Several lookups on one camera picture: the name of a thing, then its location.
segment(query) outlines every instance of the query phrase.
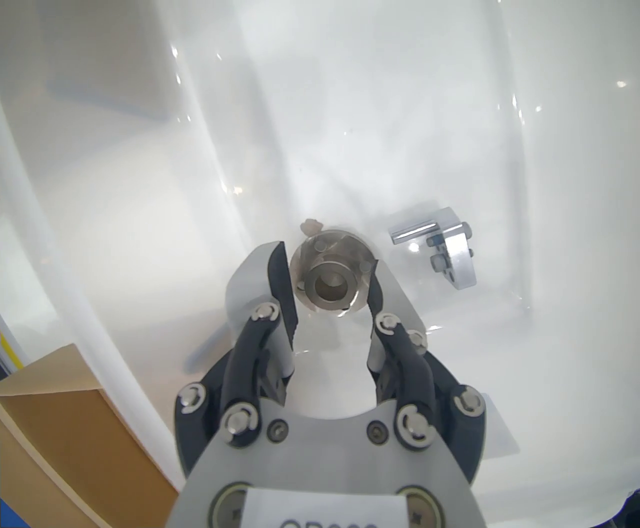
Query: bolt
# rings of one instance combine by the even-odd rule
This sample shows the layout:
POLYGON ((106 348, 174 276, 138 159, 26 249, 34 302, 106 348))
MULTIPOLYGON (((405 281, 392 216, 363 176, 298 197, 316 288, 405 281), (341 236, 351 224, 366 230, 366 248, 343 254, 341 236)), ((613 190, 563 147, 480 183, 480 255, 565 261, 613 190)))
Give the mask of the bolt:
POLYGON ((182 414, 196 412, 204 403, 206 394, 207 391, 201 383, 190 383, 183 387, 178 393, 182 414))
POLYGON ((261 303, 255 307, 251 314, 252 321, 270 319, 275 321, 278 317, 278 307, 274 303, 261 303))
POLYGON ((367 437, 372 443, 382 445, 389 438, 389 430, 384 423, 378 420, 373 420, 367 426, 367 437))
POLYGON ((447 257, 442 253, 436 253, 431 257, 431 267, 436 273, 442 273, 448 268, 447 257))
POLYGON ((289 435, 289 425, 284 420, 274 420, 267 428, 267 438, 274 444, 279 444, 289 435))
POLYGON ((440 244, 444 244, 444 237, 442 235, 434 235, 432 237, 427 238, 427 245, 430 248, 434 246, 439 246, 440 244))
POLYGON ((462 394, 454 397, 453 402, 465 416, 476 418, 484 413, 484 400, 473 387, 465 386, 462 394))
POLYGON ((414 440, 426 438, 429 431, 429 422, 420 413, 407 415, 404 418, 404 426, 414 440))
POLYGON ((382 326, 384 326, 386 330, 392 330, 398 324, 398 321, 396 319, 397 317, 394 317, 392 315, 384 316, 382 318, 382 326))
POLYGON ((426 449, 437 436, 436 429, 429 425, 425 416, 418 412, 415 404, 403 406, 396 415, 396 428, 399 440, 410 449, 426 449))
POLYGON ((236 411, 227 418, 225 428, 234 436, 241 435, 249 427, 249 413, 247 411, 236 411))
POLYGON ((180 405, 191 407, 198 401, 198 389, 195 387, 185 387, 180 391, 180 405))
POLYGON ((468 390, 462 393, 460 399, 462 400, 462 405, 464 405, 465 408, 471 412, 476 411, 482 405, 482 400, 480 400, 480 397, 468 390))
POLYGON ((409 339, 413 346, 424 349, 427 348, 427 338, 422 334, 422 332, 418 332, 417 330, 407 330, 406 332, 409 334, 409 339))

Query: brown cardboard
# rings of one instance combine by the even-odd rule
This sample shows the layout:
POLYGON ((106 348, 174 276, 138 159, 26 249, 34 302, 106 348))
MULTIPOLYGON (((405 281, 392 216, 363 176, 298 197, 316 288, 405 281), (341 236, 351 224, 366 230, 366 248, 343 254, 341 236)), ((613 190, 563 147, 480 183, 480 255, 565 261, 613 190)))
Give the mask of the brown cardboard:
MULTIPOLYGON (((161 527, 177 492, 99 389, 76 347, 63 347, 0 382, 0 421, 93 525, 161 527)), ((30 509, 39 497, 33 489, 30 509)), ((64 525, 51 517, 41 524, 64 525)))
POLYGON ((101 388, 100 383, 86 366, 76 345, 67 345, 0 381, 0 396, 98 388, 101 388))
POLYGON ((0 495, 32 528, 97 528, 0 423, 0 495), (37 506, 34 495, 37 494, 37 506))

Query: white bin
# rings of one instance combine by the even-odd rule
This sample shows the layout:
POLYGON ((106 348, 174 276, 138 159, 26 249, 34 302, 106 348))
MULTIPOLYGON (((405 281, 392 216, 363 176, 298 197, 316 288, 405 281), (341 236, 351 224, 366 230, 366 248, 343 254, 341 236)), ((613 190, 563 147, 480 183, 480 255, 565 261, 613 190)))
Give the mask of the white bin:
MULTIPOLYGON (((179 489, 173 402, 230 346, 227 280, 307 218, 350 229, 488 396, 487 522, 602 522, 640 487, 639 21, 634 0, 4 3, 8 331, 26 361, 76 342, 179 489), (436 206, 474 229, 471 289, 391 245, 436 206)), ((375 405, 365 311, 299 308, 287 404, 375 405)))

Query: machined metal part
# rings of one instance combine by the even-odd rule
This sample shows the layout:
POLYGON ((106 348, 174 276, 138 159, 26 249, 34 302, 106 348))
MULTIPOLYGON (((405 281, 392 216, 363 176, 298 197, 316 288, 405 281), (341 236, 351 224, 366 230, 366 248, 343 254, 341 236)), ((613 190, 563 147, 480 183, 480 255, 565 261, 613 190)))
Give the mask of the machined metal part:
POLYGON ((425 489, 407 486, 398 491, 406 497, 410 528, 442 528, 444 516, 438 501, 425 489))
POLYGON ((242 435, 248 430, 255 431, 257 426, 258 411, 246 401, 233 404, 220 419, 220 433, 228 444, 235 436, 242 435))
POLYGON ((251 314, 251 319, 253 321, 259 321, 261 319, 270 319, 275 321, 278 319, 279 313, 280 309, 276 303, 260 303, 254 308, 253 313, 251 314))
POLYGON ((367 426, 367 438, 375 445, 383 445, 389 439, 389 430, 380 420, 373 420, 367 426))
POLYGON ((283 442, 289 434, 289 425, 284 420, 277 419, 267 427, 267 438, 274 444, 283 442))
POLYGON ((289 269, 298 299, 314 311, 355 312, 367 303, 371 250, 356 235, 332 229, 309 237, 289 269))
MULTIPOLYGON (((378 311, 374 315, 376 325, 380 314, 393 314, 402 321, 405 328, 411 328, 422 335, 426 335, 427 331, 422 319, 415 311, 411 301, 405 295, 402 287, 394 277, 393 273, 391 273, 391 270, 389 270, 384 260, 379 260, 376 263, 374 274, 376 281, 380 285, 382 297, 381 306, 377 308, 378 311)), ((391 335, 388 333, 389 330, 387 329, 383 330, 380 326, 378 326, 378 329, 387 335, 391 335)), ((385 349, 375 332, 372 332, 369 357, 367 358, 367 366, 369 370, 371 372, 380 372, 385 363, 385 358, 385 349)))
POLYGON ((405 405, 398 411, 396 427, 403 440, 416 449, 429 447, 438 434, 413 404, 405 405))
POLYGON ((260 400, 260 408, 265 423, 276 419, 288 423, 286 442, 274 444, 267 434, 260 434, 240 450, 229 446, 218 433, 193 468, 167 528, 211 526, 207 523, 212 500, 233 483, 368 495, 419 488, 428 491, 439 505, 447 528, 485 526, 465 476, 438 433, 429 449, 422 452, 408 451, 393 435, 383 445, 368 441, 365 431, 372 421, 378 420, 387 428, 393 426, 395 401, 340 420, 296 415, 268 399, 260 400))
POLYGON ((460 396, 454 397, 453 401, 462 414, 473 418, 482 415, 486 408, 482 395, 468 385, 460 396))
POLYGON ((249 484, 238 482, 221 490, 211 502, 207 528, 240 528, 249 487, 249 484))
POLYGON ((426 236, 427 245, 437 250, 431 257, 433 271, 442 273, 458 290, 476 285, 474 252, 467 242, 473 231, 450 207, 439 209, 428 220, 390 230, 389 235, 394 244, 426 236))
POLYGON ((196 412, 204 402, 206 389, 201 383, 190 383, 183 387, 178 396, 180 397, 180 405, 182 414, 191 414, 196 412))

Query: silver metal bracket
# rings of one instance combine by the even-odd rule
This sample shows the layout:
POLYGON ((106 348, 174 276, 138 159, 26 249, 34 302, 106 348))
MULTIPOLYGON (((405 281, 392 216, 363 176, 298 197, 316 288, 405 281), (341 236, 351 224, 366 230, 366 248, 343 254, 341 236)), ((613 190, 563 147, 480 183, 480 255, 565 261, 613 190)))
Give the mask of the silver metal bracket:
POLYGON ((436 211, 428 220, 390 230, 389 235, 394 245, 426 236, 427 245, 437 250, 431 257, 433 271, 442 273, 458 290, 476 285, 474 252, 467 242, 473 233, 450 207, 436 211))

